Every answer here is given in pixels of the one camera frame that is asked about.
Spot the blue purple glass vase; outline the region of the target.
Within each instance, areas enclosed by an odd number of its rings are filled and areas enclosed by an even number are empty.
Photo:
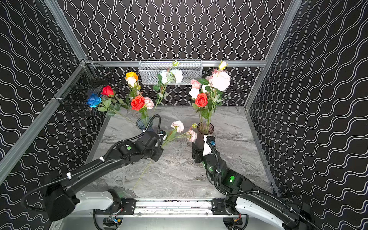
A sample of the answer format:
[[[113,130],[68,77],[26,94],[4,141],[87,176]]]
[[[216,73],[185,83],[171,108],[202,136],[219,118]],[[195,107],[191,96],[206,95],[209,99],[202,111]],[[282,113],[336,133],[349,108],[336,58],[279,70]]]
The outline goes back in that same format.
[[[140,130],[145,130],[145,129],[148,129],[149,131],[153,131],[153,123],[151,123],[149,125],[149,121],[151,120],[151,117],[146,117],[144,119],[142,118],[139,118],[137,121],[136,121],[136,127]]]

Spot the light pink carnation spray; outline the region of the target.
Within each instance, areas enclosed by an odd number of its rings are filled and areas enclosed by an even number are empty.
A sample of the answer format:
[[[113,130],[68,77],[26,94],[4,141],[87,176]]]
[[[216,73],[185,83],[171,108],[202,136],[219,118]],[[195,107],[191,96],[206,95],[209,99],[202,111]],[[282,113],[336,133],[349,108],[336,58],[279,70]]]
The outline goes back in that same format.
[[[193,131],[193,128],[196,128],[197,125],[194,123],[187,132],[185,131],[185,126],[181,121],[174,121],[171,124],[171,130],[169,133],[163,134],[163,143],[161,145],[162,148],[166,147],[169,143],[178,140],[178,139],[187,139],[189,142],[195,142],[197,139],[197,134]]]

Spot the smoky pink glass vase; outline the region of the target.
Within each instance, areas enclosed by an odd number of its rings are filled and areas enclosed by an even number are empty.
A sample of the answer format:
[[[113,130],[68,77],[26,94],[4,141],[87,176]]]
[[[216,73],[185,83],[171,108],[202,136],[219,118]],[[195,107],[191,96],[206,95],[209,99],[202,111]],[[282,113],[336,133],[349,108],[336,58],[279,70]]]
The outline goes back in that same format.
[[[214,126],[208,122],[200,122],[197,126],[197,139],[196,144],[203,143],[205,135],[211,135],[214,132]]]

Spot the cream bud flower stem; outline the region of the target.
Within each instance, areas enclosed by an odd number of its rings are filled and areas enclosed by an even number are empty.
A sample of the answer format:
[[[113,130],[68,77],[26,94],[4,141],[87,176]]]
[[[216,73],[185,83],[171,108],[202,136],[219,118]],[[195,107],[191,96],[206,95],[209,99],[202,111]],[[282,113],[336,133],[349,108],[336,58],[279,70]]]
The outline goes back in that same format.
[[[129,86],[129,98],[142,96],[141,86],[139,85],[139,81],[135,77],[128,77],[126,81]]]

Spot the orange red rose stem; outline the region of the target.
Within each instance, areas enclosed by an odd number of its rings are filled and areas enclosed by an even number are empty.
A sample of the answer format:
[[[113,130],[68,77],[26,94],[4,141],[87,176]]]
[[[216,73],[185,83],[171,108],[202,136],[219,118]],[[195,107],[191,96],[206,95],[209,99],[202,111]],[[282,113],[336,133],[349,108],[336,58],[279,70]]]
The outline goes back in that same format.
[[[200,93],[195,100],[195,110],[199,114],[200,122],[204,122],[209,117],[208,96],[206,93]]]

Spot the yellow rose stem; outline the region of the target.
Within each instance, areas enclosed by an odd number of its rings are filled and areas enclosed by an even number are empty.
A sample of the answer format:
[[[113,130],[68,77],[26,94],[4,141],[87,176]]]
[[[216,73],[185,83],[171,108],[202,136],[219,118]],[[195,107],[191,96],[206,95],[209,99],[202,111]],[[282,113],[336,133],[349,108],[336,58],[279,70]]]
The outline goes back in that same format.
[[[126,79],[128,80],[130,78],[133,78],[133,79],[135,79],[137,81],[139,79],[139,76],[135,72],[132,72],[132,71],[131,72],[127,72],[126,73]]]

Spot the white flower spray stem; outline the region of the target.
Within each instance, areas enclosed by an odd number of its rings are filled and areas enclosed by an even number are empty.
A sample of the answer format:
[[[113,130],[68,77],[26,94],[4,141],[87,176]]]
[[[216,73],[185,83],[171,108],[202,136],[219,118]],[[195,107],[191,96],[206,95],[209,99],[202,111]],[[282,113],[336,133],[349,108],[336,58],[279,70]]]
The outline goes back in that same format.
[[[158,82],[153,86],[156,91],[156,104],[154,107],[154,114],[156,113],[157,106],[162,103],[162,100],[167,97],[166,89],[171,83],[179,84],[183,80],[183,73],[178,69],[181,62],[179,60],[174,60],[172,66],[165,71],[161,71],[157,74]]]

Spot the blue rose stem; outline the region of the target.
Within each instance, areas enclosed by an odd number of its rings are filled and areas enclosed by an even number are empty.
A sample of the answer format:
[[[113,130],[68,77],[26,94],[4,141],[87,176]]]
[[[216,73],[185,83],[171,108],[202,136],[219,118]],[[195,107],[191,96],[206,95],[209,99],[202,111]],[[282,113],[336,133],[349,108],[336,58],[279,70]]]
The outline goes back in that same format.
[[[113,95],[102,95],[92,94],[86,104],[90,108],[95,108],[99,112],[106,112],[106,115],[113,117],[115,115],[122,115],[122,109],[128,109],[127,104],[121,99]]]

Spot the pink flower spray stem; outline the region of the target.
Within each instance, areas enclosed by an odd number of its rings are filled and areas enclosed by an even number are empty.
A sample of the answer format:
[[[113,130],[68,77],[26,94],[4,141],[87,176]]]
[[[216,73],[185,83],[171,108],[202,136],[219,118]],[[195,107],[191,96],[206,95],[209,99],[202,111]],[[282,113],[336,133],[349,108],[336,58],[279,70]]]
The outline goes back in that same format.
[[[227,66],[228,63],[226,61],[221,61],[219,66],[213,69],[210,76],[204,79],[191,81],[192,89],[189,91],[189,95],[193,100],[192,106],[194,109],[195,100],[198,94],[206,93],[208,96],[209,117],[204,122],[210,123],[212,115],[215,113],[217,107],[222,105],[225,101],[223,94],[231,83],[231,77],[226,71]]]

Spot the pale pink flower spray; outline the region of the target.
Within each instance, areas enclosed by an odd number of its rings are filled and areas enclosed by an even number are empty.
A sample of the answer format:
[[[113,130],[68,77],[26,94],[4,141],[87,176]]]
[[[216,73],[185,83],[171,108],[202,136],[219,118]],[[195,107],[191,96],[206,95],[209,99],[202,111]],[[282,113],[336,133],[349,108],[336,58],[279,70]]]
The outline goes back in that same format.
[[[154,102],[149,97],[145,97],[144,98],[144,107],[147,108],[148,110],[150,110],[154,107]]]

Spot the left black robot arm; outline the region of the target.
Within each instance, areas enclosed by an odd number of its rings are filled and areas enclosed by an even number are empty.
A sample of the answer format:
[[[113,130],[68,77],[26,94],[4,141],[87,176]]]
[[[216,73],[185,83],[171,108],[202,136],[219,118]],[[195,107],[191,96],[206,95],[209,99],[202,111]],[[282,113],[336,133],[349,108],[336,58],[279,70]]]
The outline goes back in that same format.
[[[23,208],[45,212],[50,221],[57,221],[76,211],[82,203],[77,193],[89,183],[123,166],[134,164],[142,159],[159,160],[163,153],[163,138],[166,133],[144,131],[133,138],[115,143],[107,153],[77,170],[60,175],[49,183],[29,191],[21,199]],[[27,198],[42,190],[45,208],[37,208],[27,204]]]

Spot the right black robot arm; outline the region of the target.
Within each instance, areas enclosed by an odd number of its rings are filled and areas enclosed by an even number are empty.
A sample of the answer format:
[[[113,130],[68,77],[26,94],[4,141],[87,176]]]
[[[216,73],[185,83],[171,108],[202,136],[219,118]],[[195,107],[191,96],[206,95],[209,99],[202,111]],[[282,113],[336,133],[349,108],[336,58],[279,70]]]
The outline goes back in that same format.
[[[202,163],[208,180],[224,195],[222,203],[215,204],[214,214],[236,215],[226,220],[230,230],[245,229],[250,217],[261,220],[279,230],[318,230],[311,206],[306,203],[288,202],[260,188],[245,176],[227,167],[214,142],[208,147],[210,153],[192,144],[192,158]]]

